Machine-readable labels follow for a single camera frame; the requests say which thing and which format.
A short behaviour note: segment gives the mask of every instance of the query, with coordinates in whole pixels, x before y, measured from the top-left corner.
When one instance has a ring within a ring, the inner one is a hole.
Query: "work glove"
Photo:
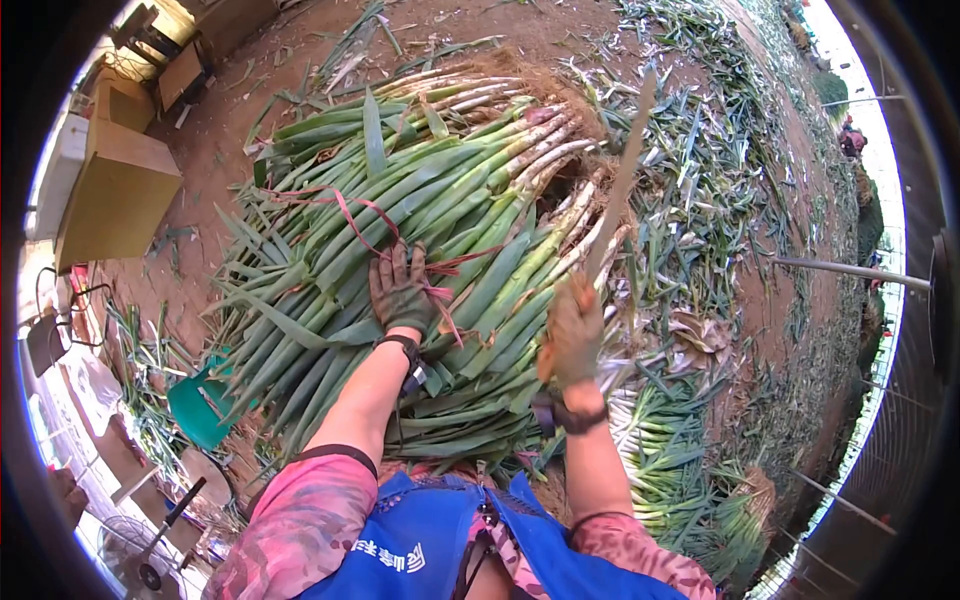
[[[407,244],[398,239],[370,263],[370,300],[373,314],[385,331],[413,327],[421,334],[433,321],[436,308],[427,297],[426,247],[414,244],[413,260],[407,267]]]
[[[597,355],[603,342],[603,313],[600,297],[582,273],[574,273],[555,286],[546,332],[549,362],[561,391],[596,376]]]

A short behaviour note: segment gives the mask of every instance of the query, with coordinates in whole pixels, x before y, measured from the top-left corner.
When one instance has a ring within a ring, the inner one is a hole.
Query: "white styrofoam box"
[[[40,183],[40,191],[36,197],[35,225],[33,230],[27,231],[28,239],[56,239],[73,184],[77,182],[80,169],[84,166],[89,126],[90,122],[82,116],[66,115]]]

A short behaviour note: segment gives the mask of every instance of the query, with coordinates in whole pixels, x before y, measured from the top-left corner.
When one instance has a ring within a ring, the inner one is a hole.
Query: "wrist strap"
[[[426,381],[426,372],[423,370],[423,363],[420,360],[420,349],[418,348],[417,342],[405,335],[393,334],[385,335],[376,342],[373,342],[373,347],[376,348],[384,342],[400,342],[403,344],[403,353],[410,362],[409,366],[407,367],[407,377],[403,380],[403,384],[400,386],[400,393],[396,397],[396,403],[394,404],[396,432],[400,437],[400,448],[403,448],[403,427],[400,425],[400,399],[404,396],[412,394],[420,385],[423,384],[424,381]]]
[[[537,393],[531,405],[543,437],[547,439],[556,435],[557,425],[562,425],[567,435],[578,436],[610,418],[610,405],[606,402],[603,408],[595,413],[574,413],[566,408],[561,398],[549,392]]]
[[[410,369],[412,370],[420,362],[420,349],[417,346],[417,342],[414,342],[412,339],[408,338],[405,335],[385,335],[376,342],[373,342],[373,348],[376,349],[377,346],[380,346],[384,342],[400,342],[403,344],[403,353],[406,354],[407,360],[410,361]]]
[[[557,423],[564,426],[567,434],[579,436],[587,433],[593,425],[606,422],[610,418],[610,405],[604,402],[603,408],[595,413],[572,413],[560,401],[554,403],[553,415]]]

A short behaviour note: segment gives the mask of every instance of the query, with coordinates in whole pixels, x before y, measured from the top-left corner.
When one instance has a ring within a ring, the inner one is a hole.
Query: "plastic bag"
[[[66,367],[70,385],[80,399],[93,434],[99,438],[107,431],[109,419],[123,397],[120,382],[109,367],[84,346],[74,345],[60,363]]]

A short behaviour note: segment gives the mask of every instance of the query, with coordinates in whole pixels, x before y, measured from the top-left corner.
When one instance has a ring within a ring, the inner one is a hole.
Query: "knife blade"
[[[600,231],[597,234],[593,245],[590,246],[587,255],[587,284],[592,285],[593,281],[600,275],[600,267],[603,262],[604,252],[610,239],[616,231],[616,226],[623,213],[624,205],[627,202],[627,196],[634,184],[634,172],[636,171],[636,161],[640,158],[640,152],[643,150],[643,130],[647,127],[647,121],[650,118],[650,110],[654,107],[654,91],[657,88],[657,76],[653,71],[647,71],[643,78],[643,86],[640,88],[640,101],[634,117],[634,123],[630,127],[630,135],[627,137],[627,147],[623,151],[623,157],[620,158],[620,170],[613,180],[613,190],[610,196],[610,202],[604,213],[603,223],[600,224]]]

